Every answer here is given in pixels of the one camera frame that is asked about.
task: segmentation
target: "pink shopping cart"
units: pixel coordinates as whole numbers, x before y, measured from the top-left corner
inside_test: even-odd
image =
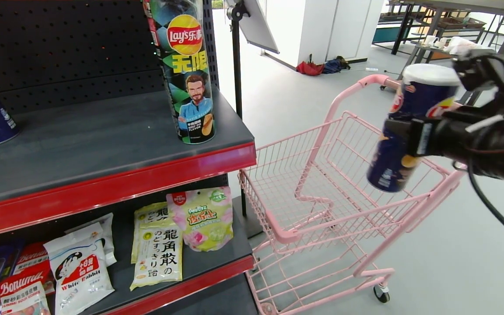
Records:
[[[382,133],[351,112],[334,114],[369,84],[398,86],[381,74],[359,80],[334,99],[323,124],[259,148],[258,164],[240,171],[266,234],[254,249],[254,270],[246,273],[264,315],[296,314],[368,287],[386,303],[394,269],[374,261],[458,186],[462,172],[428,159],[401,192],[368,183]]]

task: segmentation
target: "white cup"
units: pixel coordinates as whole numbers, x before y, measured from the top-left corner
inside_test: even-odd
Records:
[[[430,45],[432,45],[435,42],[435,40],[437,40],[436,36],[428,35],[425,38],[425,42],[423,42],[423,44],[426,45],[426,46],[430,46]]]

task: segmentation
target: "wire basket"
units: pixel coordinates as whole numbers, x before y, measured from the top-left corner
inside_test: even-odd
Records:
[[[401,192],[374,188],[366,173],[380,134],[346,111],[257,150],[258,164],[242,171],[240,182],[277,253],[386,238],[444,182],[449,172],[422,159]]]

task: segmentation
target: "cart handle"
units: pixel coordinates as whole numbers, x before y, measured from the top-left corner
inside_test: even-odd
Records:
[[[396,90],[400,86],[399,82],[384,74],[371,74],[370,76],[366,76],[358,80],[356,84],[350,86],[349,88],[346,88],[344,91],[338,94],[336,98],[334,98],[334,100],[332,101],[332,105],[330,105],[330,110],[328,110],[328,114],[326,114],[326,119],[324,120],[324,123],[328,123],[334,120],[334,115],[336,115],[338,107],[345,98],[351,96],[352,94],[355,94],[355,92],[358,92],[365,86],[375,83],[388,86],[389,88],[393,88],[394,90]]]

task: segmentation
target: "black pegboard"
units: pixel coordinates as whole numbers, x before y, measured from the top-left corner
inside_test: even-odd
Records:
[[[218,87],[210,0],[203,28]],[[160,90],[138,0],[0,1],[0,98],[11,113]]]

